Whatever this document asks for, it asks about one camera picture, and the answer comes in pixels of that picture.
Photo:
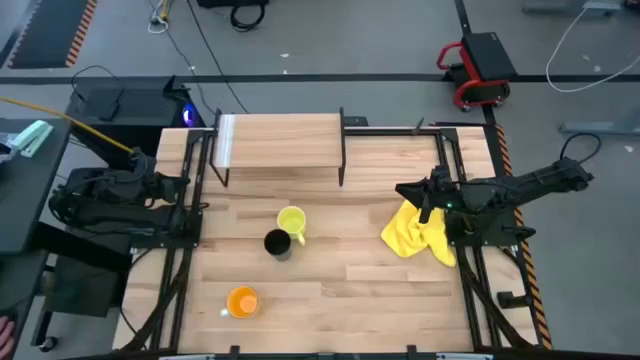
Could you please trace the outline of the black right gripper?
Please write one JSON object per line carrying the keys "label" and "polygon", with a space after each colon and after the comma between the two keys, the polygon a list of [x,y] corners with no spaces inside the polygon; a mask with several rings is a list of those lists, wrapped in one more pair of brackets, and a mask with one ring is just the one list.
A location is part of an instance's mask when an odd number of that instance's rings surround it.
{"label": "black right gripper", "polygon": [[395,190],[407,201],[423,201],[429,190],[429,201],[433,207],[442,209],[460,209],[463,205],[457,185],[452,181],[449,167],[438,165],[432,171],[429,180],[413,183],[401,183]]}

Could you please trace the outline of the black cup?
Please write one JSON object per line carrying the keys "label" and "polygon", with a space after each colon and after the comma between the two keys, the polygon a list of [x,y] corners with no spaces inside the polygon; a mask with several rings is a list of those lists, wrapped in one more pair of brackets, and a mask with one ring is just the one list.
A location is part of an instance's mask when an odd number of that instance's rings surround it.
{"label": "black cup", "polygon": [[278,261],[291,257],[291,237],[284,230],[271,230],[265,235],[263,244],[267,253]]}

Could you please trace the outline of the yellow-green mug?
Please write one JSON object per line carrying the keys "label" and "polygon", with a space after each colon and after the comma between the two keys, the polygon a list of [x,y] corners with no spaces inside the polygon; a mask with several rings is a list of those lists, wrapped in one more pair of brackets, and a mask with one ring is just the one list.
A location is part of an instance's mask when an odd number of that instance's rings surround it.
{"label": "yellow-green mug", "polygon": [[306,215],[296,206],[287,206],[280,210],[276,219],[278,227],[297,240],[301,246],[306,245]]}

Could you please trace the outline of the yellow cloth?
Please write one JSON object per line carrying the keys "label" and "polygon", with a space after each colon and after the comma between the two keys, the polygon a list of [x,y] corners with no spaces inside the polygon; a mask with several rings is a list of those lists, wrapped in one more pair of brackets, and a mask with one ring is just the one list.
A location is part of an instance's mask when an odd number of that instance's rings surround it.
{"label": "yellow cloth", "polygon": [[381,232],[381,239],[399,257],[408,258],[430,248],[443,265],[456,266],[456,257],[446,236],[445,211],[434,208],[426,224],[419,222],[421,210],[405,200]]}

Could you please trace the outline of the black computer tower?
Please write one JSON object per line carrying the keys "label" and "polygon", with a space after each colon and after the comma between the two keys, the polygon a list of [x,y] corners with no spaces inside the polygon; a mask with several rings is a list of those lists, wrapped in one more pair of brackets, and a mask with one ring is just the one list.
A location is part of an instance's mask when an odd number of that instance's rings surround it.
{"label": "black computer tower", "polygon": [[[112,121],[98,118],[98,103],[105,89],[125,90]],[[205,126],[189,89],[174,76],[144,81],[113,78],[104,83],[81,81],[75,86],[65,113],[150,157],[157,154],[164,129]]]}

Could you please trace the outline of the black adapter box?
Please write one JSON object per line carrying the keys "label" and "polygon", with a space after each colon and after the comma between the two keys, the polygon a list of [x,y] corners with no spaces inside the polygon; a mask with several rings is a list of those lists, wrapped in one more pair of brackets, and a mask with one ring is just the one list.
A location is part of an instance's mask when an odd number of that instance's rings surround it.
{"label": "black adapter box", "polygon": [[124,94],[124,89],[105,89],[99,100],[98,118],[102,121],[112,121],[120,107],[120,100]]}

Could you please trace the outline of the black rolling cart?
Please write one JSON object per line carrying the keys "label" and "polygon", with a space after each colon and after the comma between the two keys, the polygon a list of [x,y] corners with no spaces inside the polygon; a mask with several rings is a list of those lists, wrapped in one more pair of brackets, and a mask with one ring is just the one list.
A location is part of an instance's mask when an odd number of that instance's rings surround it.
{"label": "black rolling cart", "polygon": [[56,257],[44,269],[39,294],[44,297],[31,345],[52,351],[59,339],[48,333],[56,314],[104,317],[120,304],[131,256],[122,224],[61,230],[39,223],[35,245]]}

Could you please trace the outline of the black desk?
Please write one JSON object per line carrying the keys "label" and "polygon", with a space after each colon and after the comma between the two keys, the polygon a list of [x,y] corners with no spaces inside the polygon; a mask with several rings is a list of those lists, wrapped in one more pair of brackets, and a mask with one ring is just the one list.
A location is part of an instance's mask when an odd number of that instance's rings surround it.
{"label": "black desk", "polygon": [[48,198],[70,133],[62,119],[46,121],[52,130],[31,156],[19,148],[0,154],[0,255],[26,251]]}

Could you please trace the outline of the mint green stapler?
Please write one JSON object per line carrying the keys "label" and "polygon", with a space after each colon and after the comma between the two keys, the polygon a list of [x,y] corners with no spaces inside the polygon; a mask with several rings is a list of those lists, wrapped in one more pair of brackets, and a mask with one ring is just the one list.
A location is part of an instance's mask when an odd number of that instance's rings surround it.
{"label": "mint green stapler", "polygon": [[21,156],[31,158],[41,147],[54,127],[44,120],[37,120],[17,135],[12,135],[8,145]]}

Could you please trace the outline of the red and black rolling stool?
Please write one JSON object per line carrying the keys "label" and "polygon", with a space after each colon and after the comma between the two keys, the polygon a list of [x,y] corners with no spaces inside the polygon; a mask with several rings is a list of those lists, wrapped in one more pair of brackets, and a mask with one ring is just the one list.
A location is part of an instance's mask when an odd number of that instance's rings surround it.
{"label": "red and black rolling stool", "polygon": [[470,33],[447,44],[436,61],[455,85],[453,104],[461,111],[485,105],[499,107],[510,96],[517,72],[494,32]]}

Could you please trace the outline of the grey metal stand foot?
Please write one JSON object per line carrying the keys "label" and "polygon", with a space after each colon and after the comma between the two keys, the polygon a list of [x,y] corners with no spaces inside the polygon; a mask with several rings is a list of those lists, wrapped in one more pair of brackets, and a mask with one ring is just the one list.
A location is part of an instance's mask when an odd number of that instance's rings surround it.
{"label": "grey metal stand foot", "polygon": [[524,13],[537,14],[578,14],[582,10],[596,11],[603,14],[617,12],[622,7],[622,0],[523,0]]}
{"label": "grey metal stand foot", "polygon": [[559,127],[561,133],[592,133],[596,135],[640,136],[640,107],[611,121],[570,121]]}

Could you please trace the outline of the black mat with orange stripes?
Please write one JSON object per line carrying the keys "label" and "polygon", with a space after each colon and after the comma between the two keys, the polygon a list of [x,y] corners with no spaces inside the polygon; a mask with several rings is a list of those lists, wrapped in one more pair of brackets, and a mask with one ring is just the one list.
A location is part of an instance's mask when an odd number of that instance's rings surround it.
{"label": "black mat with orange stripes", "polygon": [[72,67],[86,40],[97,3],[97,0],[38,0],[9,54],[8,67]]}

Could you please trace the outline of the person's hand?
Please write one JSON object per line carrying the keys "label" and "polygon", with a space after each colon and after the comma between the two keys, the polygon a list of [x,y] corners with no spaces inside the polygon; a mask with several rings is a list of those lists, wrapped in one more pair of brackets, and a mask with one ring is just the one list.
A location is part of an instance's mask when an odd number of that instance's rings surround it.
{"label": "person's hand", "polygon": [[15,325],[10,317],[0,317],[0,360],[7,360],[13,350]]}

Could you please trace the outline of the black metal table frame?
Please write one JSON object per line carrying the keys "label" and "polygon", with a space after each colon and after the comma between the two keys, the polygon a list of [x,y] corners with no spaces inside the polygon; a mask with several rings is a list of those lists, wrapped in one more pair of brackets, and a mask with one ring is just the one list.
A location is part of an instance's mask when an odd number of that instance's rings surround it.
{"label": "black metal table frame", "polygon": [[[166,254],[156,249],[129,275],[123,301],[127,318],[114,345],[123,360],[195,355],[241,358],[382,358],[473,348],[457,269],[429,251],[396,256],[381,240],[401,205],[395,186],[423,178],[438,163],[437,144],[453,139],[451,160],[469,177],[505,174],[496,126],[425,128],[350,127],[346,131],[344,183],[329,168],[235,169],[228,186],[213,172],[203,180],[200,245],[193,251],[177,342],[129,348],[130,326],[141,326],[157,302]],[[287,206],[306,215],[306,245],[291,236],[291,257],[278,261],[265,235]],[[253,288],[258,312],[221,317],[226,296]]]}

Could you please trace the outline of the wooden shelf with black frame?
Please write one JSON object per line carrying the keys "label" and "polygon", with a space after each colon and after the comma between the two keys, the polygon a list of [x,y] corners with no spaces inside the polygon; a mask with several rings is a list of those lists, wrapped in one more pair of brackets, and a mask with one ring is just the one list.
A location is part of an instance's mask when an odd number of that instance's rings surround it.
{"label": "wooden shelf with black frame", "polygon": [[346,171],[344,110],[336,113],[224,114],[218,111],[209,165],[223,186],[230,170],[336,168]]}

